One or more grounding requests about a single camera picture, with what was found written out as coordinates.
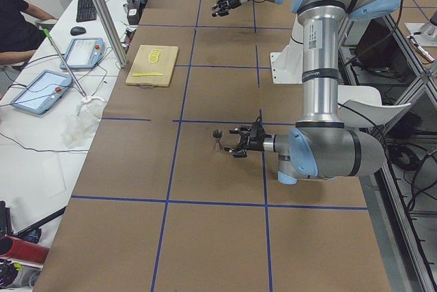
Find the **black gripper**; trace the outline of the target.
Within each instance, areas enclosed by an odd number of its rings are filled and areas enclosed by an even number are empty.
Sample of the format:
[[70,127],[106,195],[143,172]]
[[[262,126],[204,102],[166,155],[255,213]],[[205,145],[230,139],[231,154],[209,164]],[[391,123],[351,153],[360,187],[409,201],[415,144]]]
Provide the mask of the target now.
[[247,143],[239,144],[235,147],[224,147],[223,150],[230,153],[234,158],[246,158],[247,151],[263,151],[266,131],[261,121],[255,121],[252,126],[240,125],[237,128],[230,129],[230,134],[239,134],[242,137],[248,137]]
[[240,0],[218,0],[212,6],[213,17],[224,17],[229,15],[229,11],[240,7],[242,4]]

